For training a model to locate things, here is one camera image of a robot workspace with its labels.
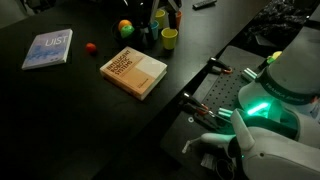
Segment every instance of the green led light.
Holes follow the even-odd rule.
[[[262,104],[260,104],[259,106],[256,106],[256,107],[250,109],[250,110],[248,111],[248,114],[249,114],[249,115],[252,115],[253,113],[255,113],[255,112],[257,112],[257,111],[260,111],[261,109],[268,107],[268,105],[269,105],[268,103],[262,103]]]

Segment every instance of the yellow cup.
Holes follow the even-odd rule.
[[[164,10],[158,9],[158,11],[156,13],[156,21],[158,21],[158,23],[159,23],[158,29],[162,29],[163,28],[164,16],[165,15],[166,15],[166,12]]]
[[[176,46],[178,31],[176,29],[165,28],[161,31],[162,43],[165,49],[171,50]]]

